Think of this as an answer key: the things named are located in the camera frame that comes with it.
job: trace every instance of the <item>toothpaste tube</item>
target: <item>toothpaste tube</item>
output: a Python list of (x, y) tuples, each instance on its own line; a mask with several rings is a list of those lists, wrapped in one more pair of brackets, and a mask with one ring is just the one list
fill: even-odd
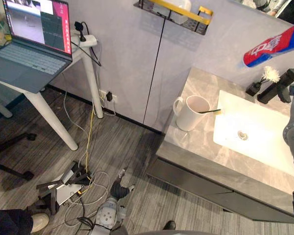
[(274, 56), (294, 50), (294, 26), (272, 38), (268, 38), (243, 57), (244, 64), (254, 67)]

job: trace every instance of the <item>cabinet door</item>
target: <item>cabinet door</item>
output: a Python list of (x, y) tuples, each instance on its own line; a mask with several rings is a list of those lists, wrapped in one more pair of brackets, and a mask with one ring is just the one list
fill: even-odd
[(147, 170), (147, 175), (169, 183), (198, 196), (232, 192), (232, 190), (206, 180), (192, 172), (181, 169), (158, 158)]
[(294, 216), (236, 192), (208, 195), (205, 198), (253, 220), (294, 223)]

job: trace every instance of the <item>office chair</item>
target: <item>office chair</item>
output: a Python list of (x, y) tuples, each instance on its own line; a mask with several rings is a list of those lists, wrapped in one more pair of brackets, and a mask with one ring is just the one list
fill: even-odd
[[(0, 152), (7, 149), (8, 147), (16, 144), (17, 142), (19, 142), (20, 140), (22, 140), (24, 138), (27, 138), (29, 141), (34, 141), (36, 139), (36, 136), (37, 136), (36, 134), (28, 134), (28, 133), (23, 133), (19, 136), (16, 136), (13, 139), (0, 144)], [(18, 173), (18, 172), (14, 171), (6, 166), (3, 166), (1, 164), (0, 164), (0, 170), (3, 170), (3, 171), (8, 172), (12, 175), (26, 179), (27, 181), (31, 180), (34, 177), (34, 174), (31, 173), (30, 171), (26, 171), (24, 174), (21, 174), (21, 173)]]

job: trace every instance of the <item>sink drain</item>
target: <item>sink drain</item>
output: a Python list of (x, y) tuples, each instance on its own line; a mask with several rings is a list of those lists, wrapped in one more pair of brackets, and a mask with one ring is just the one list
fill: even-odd
[(243, 131), (238, 131), (237, 135), (240, 137), (241, 140), (246, 141), (248, 139), (248, 134), (244, 133)]

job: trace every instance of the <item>gray floor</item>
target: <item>gray floor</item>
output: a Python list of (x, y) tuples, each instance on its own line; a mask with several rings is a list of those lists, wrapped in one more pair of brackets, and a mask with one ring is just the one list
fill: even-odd
[[(35, 202), (35, 186), (54, 179), (71, 160), (78, 160), (85, 151), (86, 137), (66, 117), (64, 96), (50, 89), (46, 89), (43, 96), (78, 142), (79, 149), (70, 151), (27, 100), (18, 104), (12, 110), (14, 116), (11, 119), (0, 120), (0, 141), (24, 131), (36, 133), (38, 137), (34, 142), (23, 140), (7, 149), (0, 154), (0, 162), (21, 172), (31, 170), (35, 178), (23, 182), (0, 171), (0, 209), (24, 209)], [(88, 130), (91, 106), (68, 97), (67, 107), (72, 119)], [(218, 235), (294, 235), (293, 224), (253, 222), (223, 212), (218, 206), (148, 178), (144, 170), (161, 139), (160, 135), (118, 117), (105, 116), (94, 120), (90, 170), (104, 170), (114, 180), (119, 170), (128, 166), (123, 184), (136, 185), (136, 190), (121, 201), (128, 209), (124, 225), (130, 234), (160, 230), (168, 220), (173, 219), (178, 229)], [(97, 182), (107, 184), (103, 176)], [(97, 199), (102, 192), (100, 188), (93, 187), (84, 202)], [(86, 214), (94, 211), (100, 203), (88, 206)], [(74, 235), (77, 227), (61, 225), (67, 207), (62, 206), (45, 230), (37, 234)], [(73, 207), (67, 219), (81, 216), (81, 212), (80, 206)], [(78, 234), (86, 235), (87, 231)]]

